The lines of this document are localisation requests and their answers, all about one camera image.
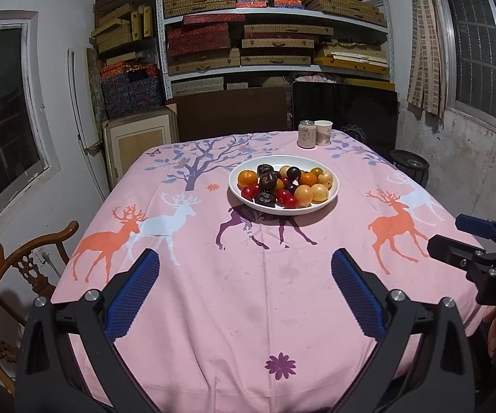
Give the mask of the left window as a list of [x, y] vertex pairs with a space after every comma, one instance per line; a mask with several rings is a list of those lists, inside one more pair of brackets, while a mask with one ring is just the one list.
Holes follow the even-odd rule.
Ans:
[[60, 169], [42, 97], [39, 14], [0, 10], [0, 217]]

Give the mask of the beige curtain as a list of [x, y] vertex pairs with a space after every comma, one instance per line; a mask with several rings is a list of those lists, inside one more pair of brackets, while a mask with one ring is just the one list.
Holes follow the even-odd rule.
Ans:
[[411, 0], [412, 50], [408, 80], [408, 103], [442, 119], [446, 83], [442, 33], [436, 0]]

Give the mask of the large orange mandarin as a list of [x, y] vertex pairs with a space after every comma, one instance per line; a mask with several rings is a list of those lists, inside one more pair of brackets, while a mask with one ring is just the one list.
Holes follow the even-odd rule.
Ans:
[[240, 189], [254, 186], [258, 183], [258, 174], [255, 171], [244, 170], [238, 175], [238, 187]]

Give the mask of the dark purple plum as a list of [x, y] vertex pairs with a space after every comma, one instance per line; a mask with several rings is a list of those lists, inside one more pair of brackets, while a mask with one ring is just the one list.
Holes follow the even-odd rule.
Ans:
[[290, 181], [296, 181], [301, 176], [301, 171], [295, 166], [291, 166], [286, 171], [286, 176]]

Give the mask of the red cherry tomato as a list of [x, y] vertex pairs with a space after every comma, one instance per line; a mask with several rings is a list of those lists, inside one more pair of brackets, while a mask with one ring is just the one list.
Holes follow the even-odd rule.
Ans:
[[298, 200], [293, 194], [288, 194], [282, 198], [282, 205], [285, 209], [296, 209]]

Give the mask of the framed cardboard box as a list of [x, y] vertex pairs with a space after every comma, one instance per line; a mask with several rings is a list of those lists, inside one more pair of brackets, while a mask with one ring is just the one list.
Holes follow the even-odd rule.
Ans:
[[102, 132], [110, 189], [144, 152], [179, 140], [177, 114], [166, 106], [104, 121]]

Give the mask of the pale yellow round fruit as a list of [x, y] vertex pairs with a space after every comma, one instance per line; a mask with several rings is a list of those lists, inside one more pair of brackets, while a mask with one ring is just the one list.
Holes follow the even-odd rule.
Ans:
[[313, 194], [310, 186], [306, 184], [300, 184], [294, 193], [297, 200], [297, 206], [299, 208], [305, 208], [311, 206], [313, 200]]

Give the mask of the pink drink can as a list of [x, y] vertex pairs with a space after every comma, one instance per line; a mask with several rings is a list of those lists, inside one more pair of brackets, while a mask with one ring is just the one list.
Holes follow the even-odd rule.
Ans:
[[297, 145], [304, 149], [316, 146], [317, 129], [312, 120], [302, 120], [298, 124]]

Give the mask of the metal storage shelf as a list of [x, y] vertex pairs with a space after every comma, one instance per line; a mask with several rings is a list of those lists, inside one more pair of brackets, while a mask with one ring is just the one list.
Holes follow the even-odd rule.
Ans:
[[392, 83], [388, 0], [156, 0], [167, 97], [266, 76]]

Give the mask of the paper cup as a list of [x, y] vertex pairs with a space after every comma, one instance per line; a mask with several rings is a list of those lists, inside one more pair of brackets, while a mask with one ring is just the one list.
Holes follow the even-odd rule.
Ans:
[[331, 143], [333, 122], [329, 120], [316, 120], [316, 145], [327, 146]]

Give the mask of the small yellow tomato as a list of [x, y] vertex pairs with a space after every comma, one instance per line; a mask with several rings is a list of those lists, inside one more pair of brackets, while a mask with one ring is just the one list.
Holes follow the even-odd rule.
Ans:
[[314, 175], [316, 176], [319, 176], [320, 174], [322, 174], [324, 172], [324, 170], [320, 167], [315, 167], [315, 168], [312, 168], [310, 170], [311, 173], [313, 173]]

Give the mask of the black round stool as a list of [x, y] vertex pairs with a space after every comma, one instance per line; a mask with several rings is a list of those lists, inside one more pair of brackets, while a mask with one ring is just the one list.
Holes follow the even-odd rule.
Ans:
[[406, 174], [423, 188], [426, 187], [429, 178], [429, 162], [423, 157], [402, 149], [390, 152], [392, 164], [401, 172]]

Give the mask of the window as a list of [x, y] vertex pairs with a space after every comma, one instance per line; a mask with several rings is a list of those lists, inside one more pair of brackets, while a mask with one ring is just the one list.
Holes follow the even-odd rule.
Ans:
[[496, 0], [437, 0], [447, 107], [496, 128]]
[[0, 217], [60, 169], [42, 97], [39, 14], [0, 10]]

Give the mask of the striped pepino melon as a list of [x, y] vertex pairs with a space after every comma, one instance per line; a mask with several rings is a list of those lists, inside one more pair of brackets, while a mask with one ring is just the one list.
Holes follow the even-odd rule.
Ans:
[[325, 184], [314, 184], [311, 188], [312, 203], [323, 203], [329, 198], [329, 189]]
[[334, 175], [330, 172], [322, 172], [317, 176], [318, 184], [327, 190], [331, 190], [334, 185]]

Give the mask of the pink deer tablecloth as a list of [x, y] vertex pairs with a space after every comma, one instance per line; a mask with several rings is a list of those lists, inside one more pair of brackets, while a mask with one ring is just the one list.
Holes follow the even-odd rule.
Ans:
[[[337, 198], [316, 213], [272, 216], [228, 188], [234, 168], [274, 155], [334, 172]], [[452, 297], [468, 333], [476, 288], [426, 253], [453, 217], [419, 184], [349, 135], [303, 150], [293, 131], [231, 135], [146, 151], [99, 209], [53, 295], [74, 301], [145, 249], [160, 274], [116, 347], [165, 412], [307, 412], [333, 405], [374, 347], [330, 270], [345, 248], [417, 301]]]

